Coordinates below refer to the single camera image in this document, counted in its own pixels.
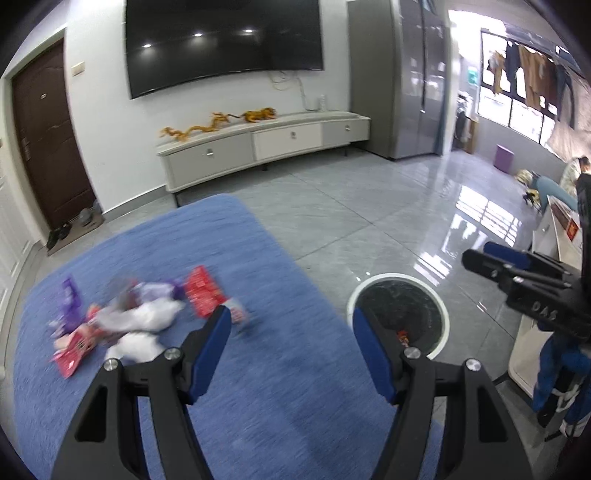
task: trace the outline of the light switch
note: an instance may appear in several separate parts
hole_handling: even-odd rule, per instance
[[[72,76],[75,77],[78,74],[81,74],[84,70],[86,70],[86,66],[83,61],[77,63],[72,67]]]

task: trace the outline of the shoe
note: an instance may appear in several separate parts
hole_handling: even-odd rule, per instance
[[[57,239],[58,239],[58,231],[59,229],[52,230],[49,232],[49,238],[47,239],[47,249],[51,250],[53,247],[56,246]]]
[[[64,225],[59,229],[57,237],[60,240],[63,240],[68,236],[70,230],[72,230],[72,225],[70,223],[64,223]]]

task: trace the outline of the white bottle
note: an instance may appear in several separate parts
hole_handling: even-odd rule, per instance
[[[318,97],[318,111],[326,112],[326,95],[324,93]]]

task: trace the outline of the stainless steel refrigerator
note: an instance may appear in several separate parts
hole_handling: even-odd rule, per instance
[[[428,0],[353,0],[351,110],[372,119],[365,148],[386,158],[435,153],[443,128],[446,36]]]

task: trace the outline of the white drawer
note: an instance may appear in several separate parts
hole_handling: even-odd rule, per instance
[[[163,157],[171,191],[254,162],[250,133],[195,145]]]
[[[322,146],[320,124],[294,125],[253,134],[257,160],[289,155]]]
[[[369,119],[335,120],[322,123],[322,144],[336,147],[369,138]]]

